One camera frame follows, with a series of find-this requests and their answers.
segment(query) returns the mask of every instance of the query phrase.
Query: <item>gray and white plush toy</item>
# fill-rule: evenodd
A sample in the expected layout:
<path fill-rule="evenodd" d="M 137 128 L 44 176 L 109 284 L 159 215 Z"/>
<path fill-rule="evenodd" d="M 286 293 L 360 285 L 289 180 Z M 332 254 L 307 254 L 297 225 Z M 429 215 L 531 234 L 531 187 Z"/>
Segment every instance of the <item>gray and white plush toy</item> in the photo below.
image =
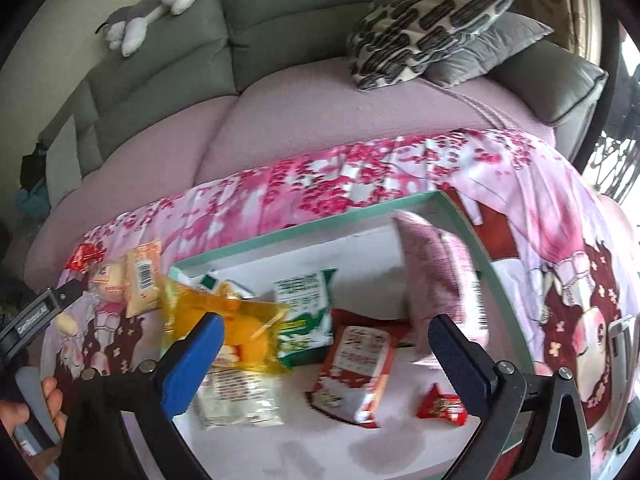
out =
<path fill-rule="evenodd" d="M 124 57 L 129 57 L 145 41 L 146 29 L 171 12 L 174 16 L 183 13 L 195 0 L 140 0 L 132 6 L 121 7 L 110 14 L 95 31 L 102 30 L 111 50 L 119 48 Z"/>

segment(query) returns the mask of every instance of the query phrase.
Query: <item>human hand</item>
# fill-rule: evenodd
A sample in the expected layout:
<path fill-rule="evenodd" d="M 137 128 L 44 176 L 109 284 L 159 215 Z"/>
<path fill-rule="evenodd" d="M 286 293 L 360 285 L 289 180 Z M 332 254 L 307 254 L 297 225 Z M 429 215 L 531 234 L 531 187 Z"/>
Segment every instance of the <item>human hand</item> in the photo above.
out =
<path fill-rule="evenodd" d="M 47 402 L 49 414 L 60 436 L 64 436 L 66 416 L 60 412 L 62 407 L 62 392 L 56 388 L 57 381 L 47 377 L 42 381 L 42 393 Z M 29 420 L 29 407 L 26 404 L 0 400 L 0 420 L 9 435 L 14 434 L 16 426 L 25 424 Z"/>

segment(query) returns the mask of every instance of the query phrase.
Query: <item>metal screw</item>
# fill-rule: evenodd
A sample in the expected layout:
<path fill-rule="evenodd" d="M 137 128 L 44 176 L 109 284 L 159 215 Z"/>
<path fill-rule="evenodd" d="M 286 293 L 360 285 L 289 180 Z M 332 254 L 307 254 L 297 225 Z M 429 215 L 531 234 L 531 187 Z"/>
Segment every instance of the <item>metal screw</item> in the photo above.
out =
<path fill-rule="evenodd" d="M 82 370 L 80 377 L 83 381 L 89 381 L 95 377 L 95 368 L 86 368 Z"/>
<path fill-rule="evenodd" d="M 500 370 L 503 374 L 511 375 L 514 373 L 515 369 L 516 367 L 508 361 L 500 361 L 498 363 L 498 370 Z"/>
<path fill-rule="evenodd" d="M 563 366 L 558 370 L 558 375 L 563 378 L 565 381 L 569 381 L 574 378 L 574 375 L 571 373 L 569 368 Z"/>
<path fill-rule="evenodd" d="M 153 359 L 147 359 L 146 361 L 142 361 L 138 370 L 140 370 L 143 374 L 150 374 L 156 369 L 156 362 Z"/>

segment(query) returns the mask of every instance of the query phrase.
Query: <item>patterned pillow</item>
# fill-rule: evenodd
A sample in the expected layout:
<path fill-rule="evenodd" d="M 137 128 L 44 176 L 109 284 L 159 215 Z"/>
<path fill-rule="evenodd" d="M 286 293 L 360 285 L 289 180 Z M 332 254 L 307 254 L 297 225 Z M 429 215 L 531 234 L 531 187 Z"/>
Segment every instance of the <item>patterned pillow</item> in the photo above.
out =
<path fill-rule="evenodd" d="M 375 0 L 348 39 L 358 88 L 393 85 L 418 77 L 461 50 L 514 0 Z"/>

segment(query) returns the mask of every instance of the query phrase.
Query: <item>pink floral tablecloth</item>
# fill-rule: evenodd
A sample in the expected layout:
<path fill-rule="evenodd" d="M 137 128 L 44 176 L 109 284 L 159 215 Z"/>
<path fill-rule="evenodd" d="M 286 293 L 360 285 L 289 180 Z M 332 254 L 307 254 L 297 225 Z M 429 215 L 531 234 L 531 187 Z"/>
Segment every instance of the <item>pink floral tablecloth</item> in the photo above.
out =
<path fill-rule="evenodd" d="M 84 241 L 102 243 L 114 260 L 159 238 L 166 272 L 204 251 L 433 189 L 458 204 L 487 248 L 538 372 L 574 372 L 597 466 L 612 419 L 607 327 L 640 312 L 640 282 L 581 177 L 525 132 L 455 130 L 288 158 L 124 213 Z M 51 326 L 42 356 L 43 373 L 58 378 L 67 399 L 85 367 L 120 373 L 157 355 L 158 312 L 126 319 L 120 306 L 87 295 L 70 312 L 80 333 Z"/>

